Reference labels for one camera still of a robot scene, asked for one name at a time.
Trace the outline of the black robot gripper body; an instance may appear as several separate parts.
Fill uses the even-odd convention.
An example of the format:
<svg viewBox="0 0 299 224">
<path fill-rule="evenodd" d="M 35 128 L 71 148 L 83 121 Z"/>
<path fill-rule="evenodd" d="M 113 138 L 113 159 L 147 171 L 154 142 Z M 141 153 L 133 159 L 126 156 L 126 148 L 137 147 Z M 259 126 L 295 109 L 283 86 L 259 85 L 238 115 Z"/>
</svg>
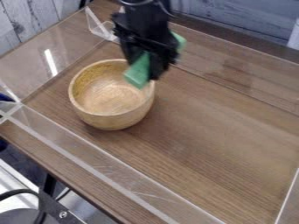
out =
<svg viewBox="0 0 299 224">
<path fill-rule="evenodd" d="M 138 36 L 150 41 L 170 43 L 170 20 L 174 16 L 171 0 L 119 0 L 123 12 L 115 12 L 115 35 L 122 39 Z"/>
</svg>

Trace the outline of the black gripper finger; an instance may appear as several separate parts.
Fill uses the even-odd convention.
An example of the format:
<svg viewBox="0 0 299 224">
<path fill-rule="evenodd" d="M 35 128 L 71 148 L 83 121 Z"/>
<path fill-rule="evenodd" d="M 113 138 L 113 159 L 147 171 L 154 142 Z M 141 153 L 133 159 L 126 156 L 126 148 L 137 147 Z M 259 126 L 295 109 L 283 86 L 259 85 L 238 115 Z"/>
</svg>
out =
<svg viewBox="0 0 299 224">
<path fill-rule="evenodd" d="M 129 36 L 121 39 L 121 47 L 130 66 L 133 66 L 143 56 L 149 56 L 149 39 L 138 36 Z"/>
<path fill-rule="evenodd" d="M 175 51 L 150 52 L 150 79 L 158 80 L 175 61 Z"/>
</svg>

